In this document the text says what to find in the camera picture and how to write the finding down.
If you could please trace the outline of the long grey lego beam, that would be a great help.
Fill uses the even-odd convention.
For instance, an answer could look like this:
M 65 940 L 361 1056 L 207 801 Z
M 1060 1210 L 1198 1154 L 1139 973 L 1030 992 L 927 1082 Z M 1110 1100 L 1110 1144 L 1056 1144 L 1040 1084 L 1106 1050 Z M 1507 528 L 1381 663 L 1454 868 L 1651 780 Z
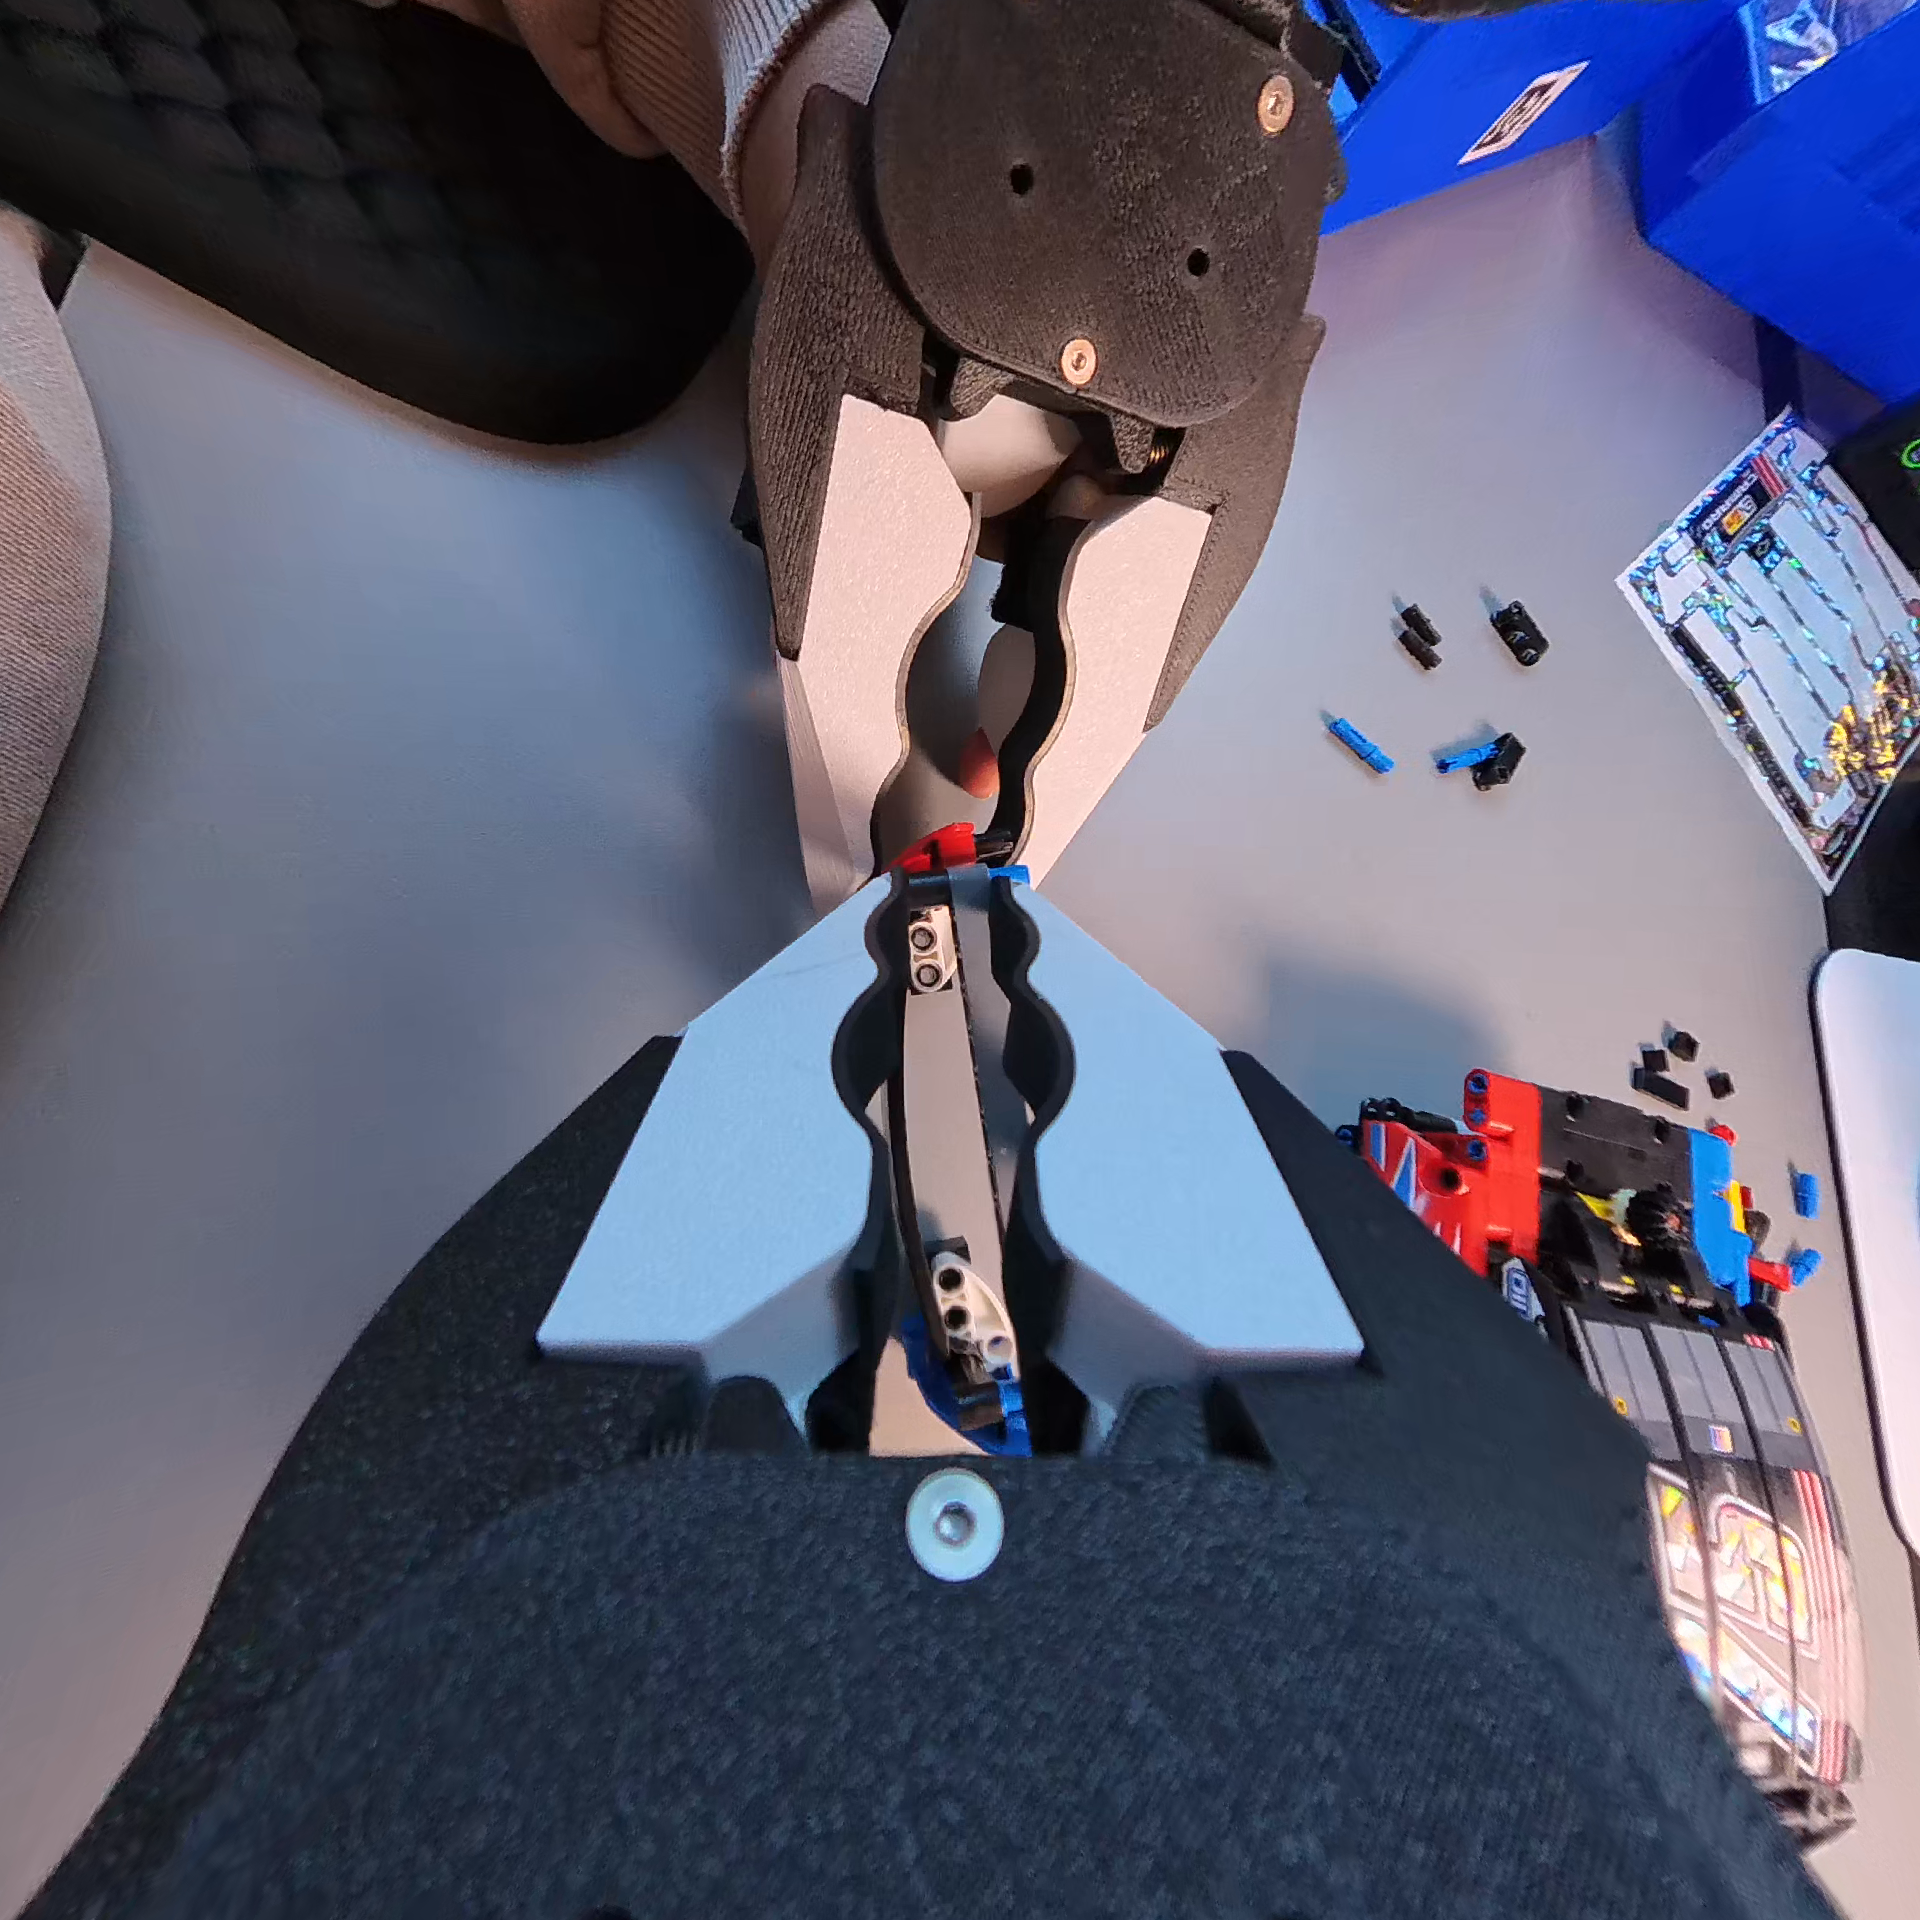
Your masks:
M 995 1176 L 959 973 L 945 990 L 905 997 L 900 1127 L 925 1245 L 964 1240 L 972 1267 L 995 1273 L 1001 1255 Z

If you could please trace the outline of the person's left forearm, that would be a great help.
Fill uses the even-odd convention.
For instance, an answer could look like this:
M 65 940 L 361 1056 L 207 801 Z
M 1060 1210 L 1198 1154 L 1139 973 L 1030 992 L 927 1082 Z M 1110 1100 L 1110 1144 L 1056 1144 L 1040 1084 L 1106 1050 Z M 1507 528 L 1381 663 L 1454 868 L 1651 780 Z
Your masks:
M 779 235 L 801 112 L 827 84 L 868 102 L 887 51 L 874 4 L 436 4 L 527 55 L 627 157 L 669 157 L 748 239 Z

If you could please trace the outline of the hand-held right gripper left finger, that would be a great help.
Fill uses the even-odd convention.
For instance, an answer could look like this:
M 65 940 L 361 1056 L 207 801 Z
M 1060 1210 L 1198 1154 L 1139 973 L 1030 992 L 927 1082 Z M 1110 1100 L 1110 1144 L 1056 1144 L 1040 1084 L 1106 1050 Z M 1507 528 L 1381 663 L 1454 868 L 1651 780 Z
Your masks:
M 762 1377 L 794 1425 L 856 1351 L 850 1271 L 874 1149 L 834 1044 L 877 983 L 884 879 L 679 1031 L 679 1048 L 534 1331 L 546 1357 Z

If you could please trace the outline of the black desk mat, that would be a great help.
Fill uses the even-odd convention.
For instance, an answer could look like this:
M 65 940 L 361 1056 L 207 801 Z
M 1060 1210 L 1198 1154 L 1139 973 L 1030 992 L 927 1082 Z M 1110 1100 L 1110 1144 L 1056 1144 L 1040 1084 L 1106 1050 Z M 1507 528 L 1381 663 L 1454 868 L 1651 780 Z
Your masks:
M 1826 899 L 1832 950 L 1864 950 L 1917 962 L 1917 834 L 1860 842 Z

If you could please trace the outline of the shiny sticker sheet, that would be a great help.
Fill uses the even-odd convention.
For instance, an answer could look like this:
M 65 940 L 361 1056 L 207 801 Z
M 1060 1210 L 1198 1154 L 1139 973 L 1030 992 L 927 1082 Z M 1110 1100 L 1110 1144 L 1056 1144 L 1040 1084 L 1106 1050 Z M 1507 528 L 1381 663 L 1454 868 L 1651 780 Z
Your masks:
M 1836 894 L 1917 753 L 1917 574 L 1801 411 L 1772 414 L 1615 584 Z

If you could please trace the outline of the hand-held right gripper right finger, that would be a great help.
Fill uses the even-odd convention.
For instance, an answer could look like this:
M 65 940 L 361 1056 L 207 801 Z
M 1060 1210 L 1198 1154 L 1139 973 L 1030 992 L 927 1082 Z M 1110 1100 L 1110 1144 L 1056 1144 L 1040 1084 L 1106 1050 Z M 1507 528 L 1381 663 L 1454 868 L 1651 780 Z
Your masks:
M 995 879 L 1000 1063 L 1022 1102 L 1008 1293 L 1038 1415 L 1088 1454 L 1156 1386 L 1347 1372 L 1363 1331 L 1223 1048 L 1030 880 Z

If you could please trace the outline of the black lego spoiler assembly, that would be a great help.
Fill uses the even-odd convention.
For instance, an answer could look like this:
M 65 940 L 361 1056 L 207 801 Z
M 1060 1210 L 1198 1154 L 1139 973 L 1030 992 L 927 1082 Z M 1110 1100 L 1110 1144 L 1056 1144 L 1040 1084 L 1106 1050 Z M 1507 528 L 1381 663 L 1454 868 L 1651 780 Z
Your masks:
M 900 1282 L 890 1331 L 874 1372 L 868 1451 L 874 1456 L 1016 1456 L 1030 1454 L 1022 1356 L 1007 1282 L 1007 1234 L 1016 1216 L 1020 1149 L 1030 1102 L 1001 1048 L 1008 1000 L 993 968 L 995 876 L 1001 835 L 975 828 L 978 861 L 946 876 L 898 876 L 898 925 L 884 953 L 900 968 L 898 1063 L 874 1096 L 890 1157 L 890 1204 L 900 1236 Z M 900 1021 L 905 997 L 945 990 L 959 973 L 972 1028 L 978 1114 L 1000 1204 L 1000 1271 L 975 1271 L 964 1240 L 925 1245 L 905 1164 Z

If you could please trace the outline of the black wrist rest pad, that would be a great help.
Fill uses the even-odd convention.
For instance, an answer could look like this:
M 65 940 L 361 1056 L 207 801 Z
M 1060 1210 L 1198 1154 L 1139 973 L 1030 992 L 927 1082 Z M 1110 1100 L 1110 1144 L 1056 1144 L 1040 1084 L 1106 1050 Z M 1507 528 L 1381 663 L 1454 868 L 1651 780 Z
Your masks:
M 2 4 L 2 198 L 521 443 L 658 417 L 750 280 L 671 161 L 422 4 Z

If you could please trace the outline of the red white blue lego car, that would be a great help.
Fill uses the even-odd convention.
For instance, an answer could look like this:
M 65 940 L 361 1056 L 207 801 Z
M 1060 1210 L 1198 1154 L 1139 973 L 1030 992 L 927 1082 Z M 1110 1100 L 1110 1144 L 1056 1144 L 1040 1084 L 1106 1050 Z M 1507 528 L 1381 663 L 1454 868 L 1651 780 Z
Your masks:
M 1645 1530 L 1693 1694 L 1801 1850 L 1856 1821 L 1864 1642 L 1788 1365 L 1783 1260 L 1734 1149 L 1674 1114 L 1475 1066 L 1461 1117 L 1334 1131 L 1645 1442 Z

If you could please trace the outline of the clear plastic bags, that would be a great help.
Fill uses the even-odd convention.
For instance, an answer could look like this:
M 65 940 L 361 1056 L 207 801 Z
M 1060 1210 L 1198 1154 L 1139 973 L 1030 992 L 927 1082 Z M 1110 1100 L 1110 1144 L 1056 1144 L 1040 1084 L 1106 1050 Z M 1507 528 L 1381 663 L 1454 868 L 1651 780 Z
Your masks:
M 1848 4 L 1739 4 L 1736 17 L 1760 104 L 1820 73 L 1848 43 Z

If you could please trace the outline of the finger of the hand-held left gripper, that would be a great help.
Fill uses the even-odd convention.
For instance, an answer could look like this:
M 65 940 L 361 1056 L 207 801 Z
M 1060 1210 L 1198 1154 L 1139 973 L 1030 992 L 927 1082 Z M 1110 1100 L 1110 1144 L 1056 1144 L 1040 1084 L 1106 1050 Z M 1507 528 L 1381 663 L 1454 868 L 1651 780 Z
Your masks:
M 880 866 L 874 810 L 910 753 L 910 660 L 975 555 L 978 509 L 933 430 L 845 394 L 830 443 L 801 652 L 779 660 L 782 728 L 813 910 Z
M 1212 517 L 1159 496 L 1030 500 L 1000 528 L 978 723 L 993 834 L 1048 876 L 1150 730 Z

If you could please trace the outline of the blue storage bin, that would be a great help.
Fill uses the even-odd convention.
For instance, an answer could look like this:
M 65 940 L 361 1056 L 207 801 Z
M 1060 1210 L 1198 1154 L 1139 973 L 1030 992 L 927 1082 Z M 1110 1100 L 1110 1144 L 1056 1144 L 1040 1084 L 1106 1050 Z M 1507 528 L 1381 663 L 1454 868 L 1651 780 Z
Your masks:
M 1739 4 L 1639 104 L 1649 245 L 1883 401 L 1917 392 L 1917 4 L 1760 104 Z

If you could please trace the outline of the black power bank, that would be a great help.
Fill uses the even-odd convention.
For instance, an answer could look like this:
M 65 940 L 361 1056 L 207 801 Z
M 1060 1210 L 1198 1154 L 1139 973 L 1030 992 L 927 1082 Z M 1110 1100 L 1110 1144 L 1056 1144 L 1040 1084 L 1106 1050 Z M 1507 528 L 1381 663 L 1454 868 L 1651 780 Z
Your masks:
M 1846 433 L 1830 467 L 1859 496 L 1864 517 L 1917 574 L 1917 394 Z

